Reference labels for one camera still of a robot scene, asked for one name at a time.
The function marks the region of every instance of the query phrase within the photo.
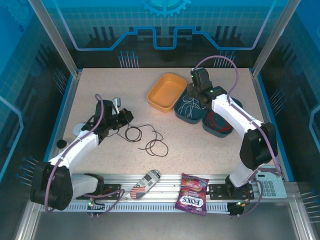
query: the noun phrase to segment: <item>purple snack bag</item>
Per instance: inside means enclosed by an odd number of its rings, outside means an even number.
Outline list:
[[[208,179],[182,173],[181,189],[175,208],[188,213],[206,216],[208,182]]]

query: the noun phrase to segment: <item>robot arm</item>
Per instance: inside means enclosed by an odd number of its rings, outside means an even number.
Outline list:
[[[80,177],[72,177],[72,174],[86,155],[97,147],[108,136],[109,130],[118,130],[129,124],[134,118],[132,113],[125,108],[119,110],[120,98],[112,101],[103,100],[103,117],[97,128],[84,137],[98,123],[102,112],[101,102],[96,104],[95,115],[82,127],[76,139],[59,155],[48,162],[39,162],[33,172],[30,191],[30,200],[44,204],[48,179],[55,165],[62,158],[54,173],[48,196],[48,206],[58,210],[64,210],[74,198],[84,194],[102,194],[104,191],[103,177],[86,173]]]
[[[260,166],[270,162],[272,159],[265,140],[253,123],[259,126],[266,134],[274,155],[277,156],[275,127],[270,122],[262,123],[255,119],[234,101],[231,100],[229,103],[227,92],[220,86],[212,86],[209,74],[204,68],[192,70],[191,77],[192,83],[187,86],[188,97],[199,99],[201,104],[221,115],[238,132],[242,139],[239,154],[241,162],[226,179],[226,183],[231,185],[231,189],[239,188],[248,183],[253,173]]]

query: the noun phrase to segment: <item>calculator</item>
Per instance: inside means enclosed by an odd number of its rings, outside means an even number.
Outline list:
[[[287,197],[285,185],[280,176],[276,176],[271,172],[259,172],[255,175],[255,179],[259,180],[263,185],[263,199],[285,199]]]

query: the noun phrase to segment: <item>metal floor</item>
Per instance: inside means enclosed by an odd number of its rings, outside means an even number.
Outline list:
[[[237,219],[224,214],[41,212],[33,240],[294,240],[288,203],[261,203]]]

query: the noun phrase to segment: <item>glass panel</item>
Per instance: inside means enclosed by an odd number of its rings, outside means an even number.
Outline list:
[[[253,67],[287,0],[45,0],[78,68]],[[207,67],[228,68],[209,61]]]
[[[7,240],[20,224],[70,74],[28,1],[0,1],[0,33],[0,239]]]
[[[261,71],[293,176],[305,197],[320,193],[320,2],[301,0]],[[315,197],[308,204],[319,221]]]

